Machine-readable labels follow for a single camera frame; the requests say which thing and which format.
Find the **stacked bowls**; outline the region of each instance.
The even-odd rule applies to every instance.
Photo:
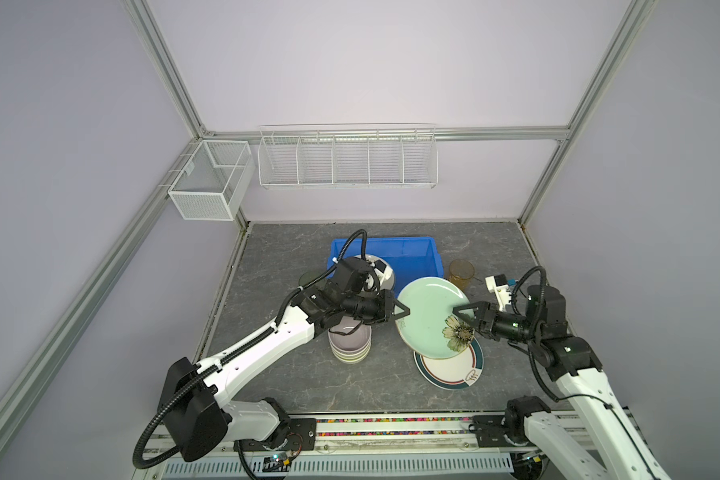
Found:
[[[349,316],[328,332],[328,341],[331,351],[337,359],[344,363],[357,363],[363,360],[371,351],[371,327],[360,327],[349,335],[339,335],[333,332],[351,332],[360,322]]]

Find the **aluminum frame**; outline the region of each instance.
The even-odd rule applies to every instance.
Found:
[[[163,35],[160,34],[149,5],[145,0],[122,0],[122,2],[134,22],[136,31],[144,43],[144,48],[163,79],[166,90],[179,110],[186,128],[190,131],[190,135],[194,138],[201,138],[207,133],[206,129],[202,125],[190,93],[179,75],[176,63],[168,52],[168,47],[163,40]]]
[[[634,417],[625,409],[628,419],[637,430],[639,439],[645,441]],[[387,418],[387,417],[452,417],[475,415],[502,416],[504,411],[475,411],[475,412],[402,412],[402,413],[354,413],[354,412],[326,412],[303,413],[290,415],[291,418],[317,418],[323,420],[317,424],[315,449],[302,452],[304,458],[310,456],[326,457],[331,455],[367,456],[374,453],[464,453],[464,452],[533,452],[536,446],[522,447],[478,447],[473,433],[462,433],[466,424],[461,420],[423,420],[422,422],[325,422],[343,418]],[[586,430],[584,421],[574,410],[553,410],[552,415],[560,423],[569,438],[585,450],[596,450],[590,433]],[[433,435],[399,435],[398,431],[440,431]],[[377,432],[372,436],[330,436],[330,432]],[[233,442],[226,439],[213,448],[208,457],[223,458],[237,457],[232,447]],[[164,426],[158,426],[152,439],[146,445],[146,453],[153,456],[164,452],[173,446],[168,431]],[[135,470],[132,480],[160,479],[166,470],[167,462],[146,470]]]
[[[0,400],[0,458],[123,274],[168,203],[168,187],[198,144],[192,140],[117,239],[39,350]]]
[[[415,129],[394,130],[399,134],[414,134]],[[282,137],[316,137],[346,133],[346,130],[278,130]],[[375,134],[376,130],[354,130],[356,134]],[[436,128],[435,141],[467,141],[467,140],[566,140],[570,129],[567,126],[550,127],[479,127],[479,128]],[[261,131],[228,131],[209,132],[204,140],[245,140],[251,145],[260,144]]]
[[[192,104],[190,95],[168,52],[148,5],[144,0],[122,1],[187,129],[195,140],[192,140],[187,145],[187,148],[184,149],[173,167],[153,190],[148,200],[110,249],[104,261],[96,268],[96,271],[85,283],[75,301],[62,315],[57,325],[43,342],[43,345],[19,375],[19,378],[11,386],[4,398],[0,400],[0,458],[19,428],[37,405],[88,324],[92,321],[99,307],[138,250],[138,247],[152,230],[169,199],[168,187],[176,178],[178,170],[184,167],[189,158],[188,150],[193,148],[199,139],[203,138],[248,140],[251,144],[258,143],[261,138],[259,132],[214,133],[207,131]],[[560,164],[566,158],[572,141],[579,136],[583,125],[592,110],[594,110],[597,101],[602,97],[619,64],[626,56],[634,37],[652,12],[655,3],[656,0],[632,1],[569,125],[564,127],[440,128],[435,139],[437,141],[558,140],[560,145],[542,173],[541,178],[539,178],[519,218],[519,222],[525,224],[536,210]],[[236,221],[240,225],[241,235],[244,236],[248,223],[241,210],[237,212]],[[237,248],[241,249],[244,244],[244,240],[239,241]],[[225,290],[229,287],[229,281],[230,278],[227,277],[228,283],[224,287]],[[219,303],[216,304],[215,312],[218,311],[218,305]],[[209,336],[203,337],[205,343],[207,343],[212,329],[213,321],[211,320],[210,329],[208,330]],[[202,354],[202,348],[202,346],[199,347],[199,355]],[[139,477],[140,474],[146,475],[147,472],[150,471],[137,472],[135,477]]]
[[[538,208],[555,174],[568,156],[571,146],[584,130],[586,121],[589,120],[598,102],[603,97],[605,90],[607,90],[608,85],[611,80],[613,80],[616,71],[629,52],[635,37],[656,6],[656,1],[657,0],[632,0],[632,3],[627,8],[626,14],[624,14],[624,18],[622,18],[621,24],[619,24],[614,34],[614,38],[608,45],[603,60],[601,60],[597,66],[595,75],[586,88],[584,96],[581,102],[579,102],[574,116],[570,120],[570,124],[568,125],[568,129],[570,130],[568,138],[558,139],[557,149],[555,149],[555,152],[552,154],[552,158],[547,164],[547,167],[544,168],[536,186],[530,193],[528,202],[525,207],[523,207],[523,212],[518,219],[521,225],[526,225]]]
[[[226,305],[226,299],[230,295],[230,289],[232,287],[232,279],[235,277],[235,272],[240,266],[240,259],[242,258],[242,252],[246,249],[248,243],[248,237],[251,234],[253,225],[249,225],[246,229],[240,229],[240,235],[238,236],[235,248],[232,250],[230,257],[230,263],[227,265],[224,277],[222,278],[221,284],[218,291],[216,292],[216,298],[213,301],[213,309],[208,317],[208,323],[202,332],[200,343],[195,351],[195,356],[192,358],[192,363],[197,363],[202,358],[208,356],[208,349],[210,348],[213,334],[216,332],[216,326],[219,324],[219,319]]]

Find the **white wire shelf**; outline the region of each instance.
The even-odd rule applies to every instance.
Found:
[[[434,187],[438,150],[434,127],[327,126],[294,134],[262,127],[259,182],[265,188]]]
[[[202,140],[168,195],[186,220],[234,220],[255,169],[247,141]]]

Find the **green plate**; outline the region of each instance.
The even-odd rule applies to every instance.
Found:
[[[407,284],[398,300],[411,314],[397,320],[403,341],[429,359],[450,359],[465,351],[474,331],[453,314],[453,307],[469,303],[453,283],[437,276],[425,276]]]

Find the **metal grate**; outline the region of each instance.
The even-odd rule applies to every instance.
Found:
[[[282,473],[262,473],[263,456],[249,459],[253,472],[260,477],[279,476]],[[407,455],[326,455],[301,456],[294,461],[288,476],[383,476],[405,477],[419,475],[446,475],[459,473],[513,472],[508,453],[432,453]],[[184,463],[173,458],[166,465],[163,478],[218,479],[245,477],[237,457],[202,458]]]
[[[259,182],[266,188],[433,187],[434,128],[264,134]]]
[[[256,168],[246,141],[203,140],[168,190],[188,220],[234,220]]]

